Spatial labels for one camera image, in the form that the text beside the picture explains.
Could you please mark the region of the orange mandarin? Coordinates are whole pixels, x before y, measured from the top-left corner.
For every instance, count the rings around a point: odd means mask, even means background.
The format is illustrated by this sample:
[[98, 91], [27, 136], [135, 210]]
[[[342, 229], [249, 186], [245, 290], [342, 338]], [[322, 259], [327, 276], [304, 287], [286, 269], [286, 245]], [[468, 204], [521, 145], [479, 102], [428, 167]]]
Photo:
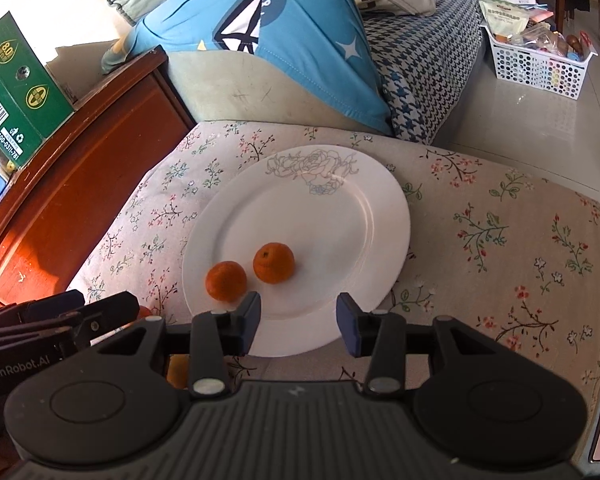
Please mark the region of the orange mandarin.
[[266, 284], [279, 284], [294, 275], [294, 253], [283, 243], [263, 245], [254, 255], [252, 268], [256, 277]]
[[247, 274], [235, 261], [221, 261], [207, 272], [204, 279], [207, 294], [216, 301], [234, 302], [247, 291]]

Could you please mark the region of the red wooden cabinet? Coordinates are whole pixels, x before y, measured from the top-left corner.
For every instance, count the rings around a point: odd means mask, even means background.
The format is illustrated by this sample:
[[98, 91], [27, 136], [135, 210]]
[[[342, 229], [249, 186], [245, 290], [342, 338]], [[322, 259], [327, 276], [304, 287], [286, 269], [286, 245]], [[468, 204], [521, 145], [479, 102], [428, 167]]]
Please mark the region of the red wooden cabinet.
[[107, 76], [0, 201], [0, 304], [65, 290], [140, 179], [194, 125], [163, 48]]

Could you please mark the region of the white floral plate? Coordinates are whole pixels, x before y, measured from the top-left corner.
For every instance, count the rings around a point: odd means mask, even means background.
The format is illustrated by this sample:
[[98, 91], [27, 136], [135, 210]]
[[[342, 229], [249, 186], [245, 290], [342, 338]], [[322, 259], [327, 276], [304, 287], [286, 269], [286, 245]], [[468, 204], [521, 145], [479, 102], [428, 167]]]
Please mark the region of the white floral plate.
[[[197, 315], [222, 304], [204, 289], [215, 263], [232, 260], [261, 296], [252, 356], [281, 358], [338, 338], [336, 299], [376, 309], [408, 253], [411, 218], [401, 185], [376, 159], [335, 145], [299, 146], [242, 170], [198, 216], [184, 250], [182, 289]], [[294, 275], [266, 284], [252, 260], [265, 244], [294, 253]]]

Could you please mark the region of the floral tablecloth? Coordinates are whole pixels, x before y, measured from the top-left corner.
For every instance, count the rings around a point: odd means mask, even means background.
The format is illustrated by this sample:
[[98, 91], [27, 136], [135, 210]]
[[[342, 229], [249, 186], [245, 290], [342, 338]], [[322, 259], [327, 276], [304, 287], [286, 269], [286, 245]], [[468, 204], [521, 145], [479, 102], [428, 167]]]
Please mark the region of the floral tablecloth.
[[[401, 185], [411, 218], [404, 266], [378, 309], [425, 324], [449, 315], [571, 382], [600, 406], [600, 204], [496, 162], [331, 128], [203, 122], [148, 171], [72, 280], [88, 301], [132, 292], [188, 321], [184, 250], [198, 216], [242, 170], [299, 146], [352, 148]], [[249, 356], [238, 379], [358, 378], [340, 341]]]

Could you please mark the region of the green cardboard box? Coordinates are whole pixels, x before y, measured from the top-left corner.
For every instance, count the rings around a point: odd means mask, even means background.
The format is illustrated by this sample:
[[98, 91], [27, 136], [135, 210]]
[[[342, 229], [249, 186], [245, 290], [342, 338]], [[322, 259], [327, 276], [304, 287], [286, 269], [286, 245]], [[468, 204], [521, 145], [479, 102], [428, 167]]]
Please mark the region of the green cardboard box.
[[17, 168], [73, 114], [9, 12], [0, 18], [0, 151]]

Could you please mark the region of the houndstooth sofa cover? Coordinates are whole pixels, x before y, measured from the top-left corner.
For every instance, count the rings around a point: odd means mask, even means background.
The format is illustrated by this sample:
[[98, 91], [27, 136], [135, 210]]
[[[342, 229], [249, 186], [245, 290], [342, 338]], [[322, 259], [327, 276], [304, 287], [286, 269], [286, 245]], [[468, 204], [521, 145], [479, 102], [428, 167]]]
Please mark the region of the houndstooth sofa cover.
[[430, 145], [451, 129], [488, 45], [481, 21], [479, 0], [436, 0], [430, 16], [366, 15], [396, 138]]

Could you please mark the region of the white plastic basket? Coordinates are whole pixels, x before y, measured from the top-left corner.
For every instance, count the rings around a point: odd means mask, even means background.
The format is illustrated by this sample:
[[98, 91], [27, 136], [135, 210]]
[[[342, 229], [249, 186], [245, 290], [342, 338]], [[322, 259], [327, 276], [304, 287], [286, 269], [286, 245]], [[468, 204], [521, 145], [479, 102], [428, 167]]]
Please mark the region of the white plastic basket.
[[495, 39], [486, 24], [481, 24], [480, 27], [489, 39], [494, 72], [498, 79], [545, 90], [572, 100], [579, 99], [588, 64], [593, 56], [598, 55], [585, 32], [580, 32], [584, 59], [575, 61], [541, 50], [503, 44]]

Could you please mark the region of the snack packet in basket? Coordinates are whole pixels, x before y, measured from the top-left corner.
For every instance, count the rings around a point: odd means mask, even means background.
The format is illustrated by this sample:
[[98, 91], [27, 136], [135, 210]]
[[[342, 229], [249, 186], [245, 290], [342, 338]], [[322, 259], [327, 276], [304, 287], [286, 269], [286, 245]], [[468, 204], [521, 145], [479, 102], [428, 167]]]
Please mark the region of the snack packet in basket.
[[520, 35], [527, 27], [529, 12], [503, 0], [479, 0], [479, 6], [490, 32], [510, 38]]

